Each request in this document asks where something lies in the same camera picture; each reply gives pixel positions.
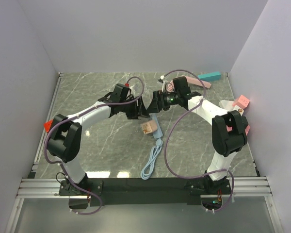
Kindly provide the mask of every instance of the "marble floor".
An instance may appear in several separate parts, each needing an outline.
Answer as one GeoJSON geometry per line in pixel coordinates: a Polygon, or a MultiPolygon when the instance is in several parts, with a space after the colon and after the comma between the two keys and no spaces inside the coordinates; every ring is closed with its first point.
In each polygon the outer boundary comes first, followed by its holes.
{"type": "MultiPolygon", "coordinates": [[[[174,73],[168,80],[183,73],[174,73]]],[[[94,104],[97,99],[112,91],[117,83],[125,83],[131,76],[139,76],[145,82],[143,100],[148,107],[153,91],[159,90],[158,78],[163,73],[65,73],[61,77],[57,96],[51,111],[69,115],[94,104]]],[[[137,80],[132,80],[136,91],[141,90],[137,80]]],[[[206,99],[218,105],[220,100],[233,100],[226,75],[221,80],[211,82],[206,99]]],[[[190,85],[192,91],[202,88],[190,85]]],[[[186,110],[172,106],[168,111],[157,114],[163,132],[163,141],[175,121],[186,110]]],[[[144,134],[140,124],[146,119],[127,120],[124,113],[99,122],[83,135],[78,158],[89,177],[140,177],[140,171],[147,163],[150,150],[156,140],[152,134],[144,134]]],[[[171,168],[180,175],[204,173],[211,163],[214,148],[211,142],[211,126],[196,114],[188,114],[175,128],[168,143],[167,157],[171,168]]],[[[36,178],[55,178],[60,167],[49,165],[42,155],[36,178]]],[[[243,147],[231,164],[235,176],[256,176],[255,164],[249,146],[243,147]]],[[[163,153],[156,161],[152,177],[173,177],[165,166],[163,153]]]]}

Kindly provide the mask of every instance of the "pink object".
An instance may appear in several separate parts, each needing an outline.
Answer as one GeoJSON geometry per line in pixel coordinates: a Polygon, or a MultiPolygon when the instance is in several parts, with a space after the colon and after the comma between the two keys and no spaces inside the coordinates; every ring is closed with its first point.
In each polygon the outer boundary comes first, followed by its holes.
{"type": "MultiPolygon", "coordinates": [[[[203,86],[201,84],[201,82],[197,79],[197,78],[193,78],[193,77],[190,77],[190,76],[185,76],[183,75],[184,77],[186,77],[186,80],[188,81],[188,83],[191,83],[191,84],[194,84],[194,85],[198,85],[198,86],[203,86]]],[[[202,81],[203,84],[205,85],[206,88],[210,88],[211,87],[211,83],[209,82],[206,82],[206,81],[202,81]]],[[[167,91],[172,91],[173,88],[174,88],[174,83],[173,81],[170,82],[171,85],[168,85],[167,86],[167,91]]]]}
{"type": "MultiPolygon", "coordinates": [[[[232,130],[232,127],[228,127],[227,126],[226,129],[227,129],[228,132],[230,132],[232,130]]],[[[246,135],[248,135],[249,130],[250,130],[250,125],[248,125],[247,128],[244,130],[246,132],[246,135]]]]}
{"type": "Polygon", "coordinates": [[[241,95],[237,99],[235,99],[232,106],[237,105],[237,106],[241,107],[242,109],[245,109],[248,106],[249,102],[250,102],[250,100],[248,98],[241,95]]]}
{"type": "Polygon", "coordinates": [[[247,128],[245,129],[246,135],[248,135],[249,130],[250,130],[250,125],[248,125],[247,128]]]}

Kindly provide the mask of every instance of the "purple cable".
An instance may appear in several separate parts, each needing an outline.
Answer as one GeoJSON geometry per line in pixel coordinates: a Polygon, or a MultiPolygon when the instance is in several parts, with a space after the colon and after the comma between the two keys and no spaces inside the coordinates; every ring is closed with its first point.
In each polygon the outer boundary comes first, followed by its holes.
{"type": "MultiPolygon", "coordinates": [[[[188,70],[185,70],[185,69],[175,69],[175,70],[172,70],[170,72],[168,72],[167,74],[164,75],[164,77],[166,77],[167,75],[173,73],[173,72],[178,72],[178,71],[183,71],[183,72],[186,72],[186,73],[189,73],[191,75],[193,75],[195,78],[197,78],[200,83],[202,84],[203,86],[203,98],[205,97],[205,94],[206,94],[206,87],[205,85],[203,84],[203,82],[197,77],[197,75],[193,74],[192,72],[188,71],[188,70]]],[[[168,141],[169,141],[169,138],[171,136],[171,133],[174,131],[176,125],[179,123],[179,121],[181,121],[182,118],[184,118],[188,113],[192,112],[193,110],[195,110],[196,108],[198,108],[200,105],[202,105],[203,103],[203,100],[204,99],[201,99],[200,102],[198,103],[197,106],[195,106],[194,108],[186,111],[184,114],[182,114],[177,120],[176,122],[174,123],[174,125],[171,127],[171,130],[168,134],[168,137],[166,139],[166,142],[165,142],[165,146],[164,146],[164,161],[165,161],[165,164],[166,164],[166,167],[168,168],[168,170],[176,177],[179,177],[179,178],[183,178],[183,179],[197,179],[197,178],[202,178],[202,177],[205,177],[207,175],[210,175],[210,174],[213,174],[213,173],[217,173],[217,172],[223,172],[223,171],[227,171],[230,175],[231,175],[231,178],[232,178],[232,187],[231,187],[231,194],[229,195],[227,201],[217,210],[215,210],[215,212],[217,211],[220,211],[220,210],[223,210],[226,205],[230,202],[232,196],[233,196],[233,191],[234,191],[234,176],[233,174],[229,171],[229,170],[226,170],[226,169],[220,169],[220,170],[216,170],[216,171],[211,171],[211,172],[207,172],[207,173],[204,173],[204,174],[201,174],[201,175],[198,175],[198,176],[181,176],[181,175],[178,175],[176,174],[172,169],[171,167],[169,166],[168,164],[168,161],[167,161],[167,145],[168,145],[168,141]]]]}
{"type": "Polygon", "coordinates": [[[100,105],[98,105],[98,106],[93,106],[92,108],[89,108],[88,110],[86,110],[86,111],[84,111],[83,113],[81,113],[79,116],[74,116],[74,117],[72,117],[72,118],[69,118],[69,119],[63,120],[63,121],[59,122],[58,124],[54,125],[54,127],[53,127],[49,132],[48,132],[47,137],[46,137],[46,139],[45,139],[45,141],[44,141],[43,153],[44,153],[44,158],[45,158],[45,160],[46,160],[48,163],[50,163],[50,164],[60,164],[60,166],[61,166],[61,168],[62,168],[64,174],[68,177],[68,180],[70,181],[70,183],[71,183],[71,184],[72,184],[76,189],[78,189],[78,190],[80,190],[80,191],[82,191],[82,192],[84,192],[84,193],[87,193],[87,194],[89,194],[89,195],[91,195],[91,196],[94,196],[95,198],[97,198],[97,199],[99,200],[100,206],[99,206],[96,210],[94,210],[94,211],[92,211],[92,212],[88,212],[88,213],[82,213],[82,212],[77,212],[77,211],[75,211],[75,210],[72,210],[74,213],[77,213],[77,214],[79,214],[79,215],[91,215],[91,214],[94,214],[94,213],[98,212],[98,211],[101,209],[101,207],[102,207],[102,205],[103,205],[103,203],[102,203],[102,199],[101,199],[98,195],[96,195],[95,193],[92,193],[92,192],[90,192],[90,191],[88,191],[88,190],[85,190],[85,189],[83,189],[83,188],[78,187],[78,186],[73,182],[73,180],[71,180],[70,177],[68,176],[68,173],[67,173],[65,167],[63,166],[62,162],[59,162],[59,161],[51,161],[51,160],[48,158],[48,153],[47,153],[47,142],[49,141],[49,138],[50,138],[51,134],[52,134],[52,133],[53,133],[53,132],[54,132],[54,131],[59,127],[59,126],[65,124],[65,123],[67,123],[67,122],[69,122],[69,121],[75,120],[75,119],[77,119],[78,117],[82,117],[82,116],[84,116],[85,114],[88,114],[89,112],[91,112],[91,111],[94,110],[94,109],[97,109],[97,108],[100,108],[100,107],[103,107],[103,106],[110,106],[110,105],[125,105],[125,104],[131,104],[131,103],[137,101],[137,100],[142,96],[142,94],[144,93],[145,85],[144,85],[144,82],[142,81],[142,79],[139,78],[139,77],[137,77],[137,76],[130,77],[130,78],[127,80],[127,83],[129,83],[129,81],[130,81],[131,79],[138,79],[138,80],[141,82],[141,85],[142,85],[141,94],[140,94],[137,98],[135,98],[135,99],[133,99],[133,100],[131,100],[131,101],[128,101],[128,102],[124,102],[124,103],[105,103],[105,104],[100,104],[100,105]]]}

